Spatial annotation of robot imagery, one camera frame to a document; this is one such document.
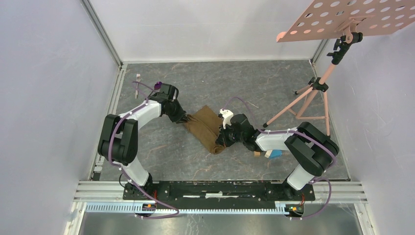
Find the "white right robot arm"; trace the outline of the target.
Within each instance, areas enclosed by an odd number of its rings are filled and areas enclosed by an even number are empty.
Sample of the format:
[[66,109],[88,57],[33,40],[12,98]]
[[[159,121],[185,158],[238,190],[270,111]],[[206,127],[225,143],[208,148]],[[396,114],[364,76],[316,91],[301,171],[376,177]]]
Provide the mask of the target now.
[[270,131],[255,129],[246,115],[235,115],[229,110],[220,110],[219,118],[223,121],[216,140],[219,145],[229,147],[239,142],[252,152],[291,152],[299,164],[282,187],[283,195],[289,200],[297,199],[306,184],[334,164],[340,152],[330,136],[309,122],[302,122],[293,129]]

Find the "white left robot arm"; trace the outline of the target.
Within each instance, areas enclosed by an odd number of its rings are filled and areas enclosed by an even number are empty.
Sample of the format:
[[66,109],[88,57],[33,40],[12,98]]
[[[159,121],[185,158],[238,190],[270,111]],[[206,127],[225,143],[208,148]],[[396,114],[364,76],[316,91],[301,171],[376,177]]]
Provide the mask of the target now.
[[154,193],[151,174],[137,159],[138,132],[149,121],[163,115],[172,123],[188,122],[188,115],[178,101],[179,90],[162,83],[160,88],[147,95],[144,101],[130,111],[105,117],[98,154],[125,174],[135,193],[141,199],[149,199]]

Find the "brown cloth napkin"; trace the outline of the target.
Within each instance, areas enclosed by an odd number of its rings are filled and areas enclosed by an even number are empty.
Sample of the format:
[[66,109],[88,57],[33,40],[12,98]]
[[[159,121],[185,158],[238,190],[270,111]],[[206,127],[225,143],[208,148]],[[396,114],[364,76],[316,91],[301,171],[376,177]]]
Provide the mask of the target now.
[[219,154],[225,149],[223,145],[216,143],[222,120],[209,106],[205,105],[187,117],[188,121],[184,126],[209,153]]

